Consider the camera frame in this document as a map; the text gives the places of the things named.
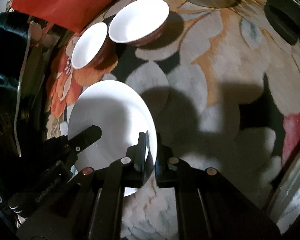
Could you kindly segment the plain white plate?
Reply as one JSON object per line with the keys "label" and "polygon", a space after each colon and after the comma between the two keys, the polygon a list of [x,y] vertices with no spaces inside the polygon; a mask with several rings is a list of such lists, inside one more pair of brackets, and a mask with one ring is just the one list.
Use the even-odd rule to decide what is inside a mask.
{"label": "plain white plate", "polygon": [[138,143],[141,132],[147,135],[145,178],[149,179],[157,158],[157,135],[152,115],[139,94],[114,80],[88,87],[74,104],[68,122],[72,139],[92,125],[100,127],[101,138],[78,154],[76,170],[108,167]]}

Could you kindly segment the floral rug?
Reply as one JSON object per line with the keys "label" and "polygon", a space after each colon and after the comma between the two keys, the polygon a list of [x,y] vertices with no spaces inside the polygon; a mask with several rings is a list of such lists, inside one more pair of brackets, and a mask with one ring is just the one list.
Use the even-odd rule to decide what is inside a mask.
{"label": "floral rug", "polygon": [[270,25],[267,0],[223,9],[163,1],[171,10],[163,35],[139,48],[117,45],[100,69],[72,69],[78,34],[67,33],[46,85],[46,138],[67,133],[86,88],[121,81],[142,96],[177,157],[218,169],[267,211],[300,142],[300,45],[288,44]]}

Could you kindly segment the white plate with bear print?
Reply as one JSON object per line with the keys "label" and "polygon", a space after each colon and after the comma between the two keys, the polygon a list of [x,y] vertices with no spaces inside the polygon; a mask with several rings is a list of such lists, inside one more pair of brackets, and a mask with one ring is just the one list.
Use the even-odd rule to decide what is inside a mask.
{"label": "white plate with bear print", "polygon": [[300,149],[282,170],[283,176],[267,207],[267,214],[283,235],[300,216]]}

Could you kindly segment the red bowl white inside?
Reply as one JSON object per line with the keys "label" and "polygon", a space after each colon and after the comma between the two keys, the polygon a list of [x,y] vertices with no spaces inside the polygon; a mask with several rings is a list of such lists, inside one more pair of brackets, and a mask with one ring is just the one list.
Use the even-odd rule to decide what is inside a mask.
{"label": "red bowl white inside", "polygon": [[88,28],[78,39],[71,56],[75,70],[97,67],[114,54],[114,43],[108,35],[108,26],[99,22]]}
{"label": "red bowl white inside", "polygon": [[164,32],[170,7],[163,0],[137,0],[121,9],[112,19],[108,34],[118,44],[141,47]]}

